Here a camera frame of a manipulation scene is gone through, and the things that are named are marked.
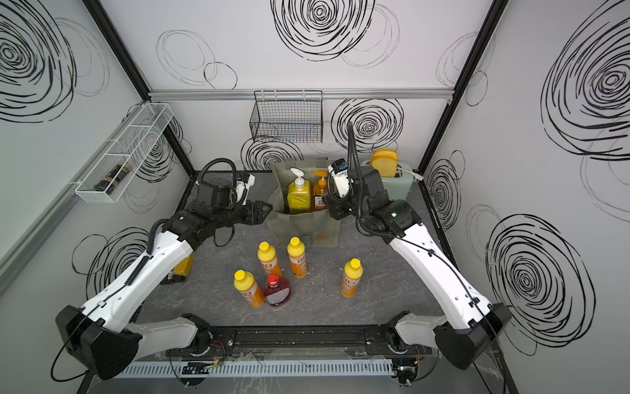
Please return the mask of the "green fabric shopping bag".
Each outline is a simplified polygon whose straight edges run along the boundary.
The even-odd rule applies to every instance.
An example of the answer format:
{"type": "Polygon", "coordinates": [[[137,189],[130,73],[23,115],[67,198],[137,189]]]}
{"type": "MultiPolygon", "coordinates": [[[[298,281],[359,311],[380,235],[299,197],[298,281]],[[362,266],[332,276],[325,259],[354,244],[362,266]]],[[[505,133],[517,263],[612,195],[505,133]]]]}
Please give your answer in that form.
{"type": "Polygon", "coordinates": [[[288,186],[296,179],[296,175],[290,170],[292,167],[304,172],[305,180],[313,185],[318,180],[313,173],[327,170],[330,163],[331,160],[326,157],[319,157],[281,162],[272,166],[277,189],[268,200],[269,205],[272,205],[272,213],[267,216],[265,224],[275,237],[274,243],[277,246],[287,247],[294,236],[300,238],[308,248],[335,249],[338,246],[340,221],[334,220],[327,210],[289,214],[286,200],[288,186]]]}

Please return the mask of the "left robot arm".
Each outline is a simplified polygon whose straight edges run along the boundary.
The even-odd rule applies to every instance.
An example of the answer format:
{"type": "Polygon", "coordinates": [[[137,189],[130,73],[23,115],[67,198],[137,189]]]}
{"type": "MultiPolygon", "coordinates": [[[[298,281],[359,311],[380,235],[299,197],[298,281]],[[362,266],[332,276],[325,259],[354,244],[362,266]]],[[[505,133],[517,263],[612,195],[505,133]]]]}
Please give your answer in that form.
{"type": "Polygon", "coordinates": [[[185,208],[152,226],[146,251],[82,307],[65,307],[56,318],[63,348],[102,380],[132,362],[163,351],[206,354],[213,341],[209,324],[194,314],[157,323],[132,318],[152,291],[219,228],[264,223],[272,205],[247,198],[240,182],[197,182],[185,208]]]}

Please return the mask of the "orange pump soap bottle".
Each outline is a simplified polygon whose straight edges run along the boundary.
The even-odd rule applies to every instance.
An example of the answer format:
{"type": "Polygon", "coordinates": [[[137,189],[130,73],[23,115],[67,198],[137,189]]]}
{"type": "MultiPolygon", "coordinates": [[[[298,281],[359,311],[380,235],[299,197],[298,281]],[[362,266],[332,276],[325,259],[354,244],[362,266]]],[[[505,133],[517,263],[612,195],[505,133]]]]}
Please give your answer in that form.
{"type": "Polygon", "coordinates": [[[313,210],[325,210],[326,204],[323,199],[323,196],[326,194],[327,190],[327,170],[318,170],[313,173],[313,176],[316,177],[317,181],[314,183],[312,188],[312,202],[313,202],[313,210]]]}

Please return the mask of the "yellow pump soap bottle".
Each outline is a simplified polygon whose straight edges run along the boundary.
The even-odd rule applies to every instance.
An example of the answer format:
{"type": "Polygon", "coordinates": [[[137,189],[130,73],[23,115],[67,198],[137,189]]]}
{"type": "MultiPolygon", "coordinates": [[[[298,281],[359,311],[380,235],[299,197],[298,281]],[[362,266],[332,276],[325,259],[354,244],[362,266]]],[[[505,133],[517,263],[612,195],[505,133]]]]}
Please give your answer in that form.
{"type": "Polygon", "coordinates": [[[290,171],[296,176],[295,180],[288,186],[287,204],[291,215],[300,213],[310,213],[312,211],[311,184],[305,179],[303,171],[297,167],[292,167],[290,171]]]}

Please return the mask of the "yellow object behind left arm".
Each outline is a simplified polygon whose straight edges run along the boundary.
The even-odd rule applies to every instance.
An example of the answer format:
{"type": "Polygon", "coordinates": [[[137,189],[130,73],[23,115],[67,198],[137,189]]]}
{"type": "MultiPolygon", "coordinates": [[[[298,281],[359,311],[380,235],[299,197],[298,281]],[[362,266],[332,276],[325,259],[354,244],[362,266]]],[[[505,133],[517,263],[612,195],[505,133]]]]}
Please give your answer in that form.
{"type": "Polygon", "coordinates": [[[193,267],[195,261],[195,255],[191,254],[179,264],[176,265],[172,271],[170,271],[164,279],[160,282],[161,285],[169,285],[178,282],[185,282],[187,277],[190,275],[190,271],[193,267]]]}

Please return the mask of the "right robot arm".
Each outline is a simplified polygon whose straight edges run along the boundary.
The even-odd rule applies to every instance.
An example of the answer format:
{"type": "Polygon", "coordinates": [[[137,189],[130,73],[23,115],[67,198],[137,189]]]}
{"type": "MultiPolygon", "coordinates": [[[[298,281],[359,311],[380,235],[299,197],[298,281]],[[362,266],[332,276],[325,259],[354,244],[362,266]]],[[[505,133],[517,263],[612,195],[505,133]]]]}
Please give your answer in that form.
{"type": "Polygon", "coordinates": [[[498,341],[512,319],[508,307],[482,295],[432,239],[420,215],[405,200],[392,200],[380,173],[351,167],[338,159],[328,167],[324,195],[335,220],[354,216],[359,230],[377,236],[397,252],[437,300],[441,316],[408,313],[395,322],[405,345],[438,349],[456,368],[466,370],[498,341]]]}

